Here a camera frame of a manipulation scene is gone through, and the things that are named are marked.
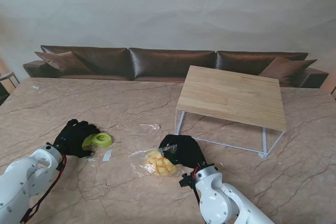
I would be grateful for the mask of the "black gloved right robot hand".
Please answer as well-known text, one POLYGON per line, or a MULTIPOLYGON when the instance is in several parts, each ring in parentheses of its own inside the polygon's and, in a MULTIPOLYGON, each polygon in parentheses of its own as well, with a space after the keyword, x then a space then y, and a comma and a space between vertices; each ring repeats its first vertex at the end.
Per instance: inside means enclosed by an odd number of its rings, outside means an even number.
POLYGON ((206 164, 200 146, 189 135, 169 134, 160 143, 159 150, 173 165, 195 169, 206 164))

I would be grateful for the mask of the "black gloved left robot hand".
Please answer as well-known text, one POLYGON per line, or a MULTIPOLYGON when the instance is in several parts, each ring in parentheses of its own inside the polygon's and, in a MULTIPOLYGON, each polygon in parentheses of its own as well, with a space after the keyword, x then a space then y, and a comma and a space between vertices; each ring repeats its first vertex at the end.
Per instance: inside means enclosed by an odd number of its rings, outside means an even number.
POLYGON ((94 124, 72 119, 67 122, 66 126, 58 134, 53 143, 53 147, 64 155, 76 156, 78 158, 87 157, 92 154, 92 151, 82 148, 84 140, 100 132, 101 131, 94 124))

